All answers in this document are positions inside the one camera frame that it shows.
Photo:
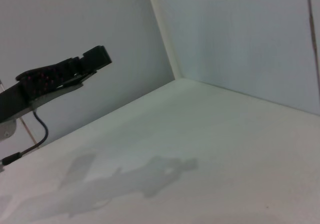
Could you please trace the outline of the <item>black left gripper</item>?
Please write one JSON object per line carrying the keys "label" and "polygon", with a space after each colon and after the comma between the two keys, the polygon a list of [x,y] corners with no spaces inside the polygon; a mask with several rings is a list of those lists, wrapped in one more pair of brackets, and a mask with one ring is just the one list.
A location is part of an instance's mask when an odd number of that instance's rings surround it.
{"label": "black left gripper", "polygon": [[0,121],[24,114],[82,87],[98,70],[112,63],[103,45],[58,64],[28,70],[16,77],[17,83],[0,94]]}

